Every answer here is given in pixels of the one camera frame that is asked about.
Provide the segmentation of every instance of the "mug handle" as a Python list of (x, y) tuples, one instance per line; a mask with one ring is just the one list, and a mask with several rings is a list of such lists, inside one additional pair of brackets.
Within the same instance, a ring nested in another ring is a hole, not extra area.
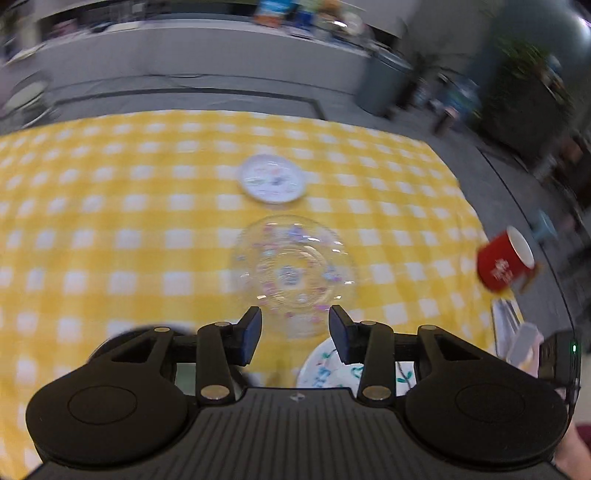
[(527, 277), (525, 279), (525, 282), (523, 282), (523, 285), (519, 289), (520, 294), (525, 293), (530, 288), (532, 282), (540, 274), (541, 270), (542, 270), (542, 265), (539, 263), (536, 263), (534, 265), (534, 268), (527, 273)]

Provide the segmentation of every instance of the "person's hand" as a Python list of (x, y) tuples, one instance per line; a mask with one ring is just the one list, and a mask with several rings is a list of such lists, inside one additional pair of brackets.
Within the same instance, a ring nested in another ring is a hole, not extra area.
[(591, 452), (573, 422), (564, 434), (554, 455), (556, 467), (573, 480), (591, 480)]

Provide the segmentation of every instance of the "blue stool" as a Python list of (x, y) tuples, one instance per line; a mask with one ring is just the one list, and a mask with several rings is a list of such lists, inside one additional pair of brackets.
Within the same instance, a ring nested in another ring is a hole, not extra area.
[(539, 244), (550, 238), (558, 238), (558, 233), (556, 232), (556, 228), (554, 228), (552, 220), (542, 210), (538, 211), (538, 218), (531, 224), (531, 234)]

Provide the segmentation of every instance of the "chair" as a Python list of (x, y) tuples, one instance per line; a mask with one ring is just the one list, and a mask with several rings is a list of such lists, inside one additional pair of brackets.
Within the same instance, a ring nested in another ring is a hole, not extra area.
[(48, 93), (51, 77), (45, 72), (36, 72), (17, 83), (4, 105), (7, 129), (10, 132), (33, 127), (55, 110)]

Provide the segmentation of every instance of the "white plate with green pattern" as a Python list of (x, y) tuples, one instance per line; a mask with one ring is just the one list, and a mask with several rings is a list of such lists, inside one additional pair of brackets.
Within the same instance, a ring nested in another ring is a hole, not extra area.
[[(297, 377), (297, 388), (348, 387), (357, 395), (362, 364), (345, 365), (340, 361), (332, 338), (317, 346), (306, 359)], [(413, 362), (396, 362), (396, 395), (406, 394), (417, 381)]]

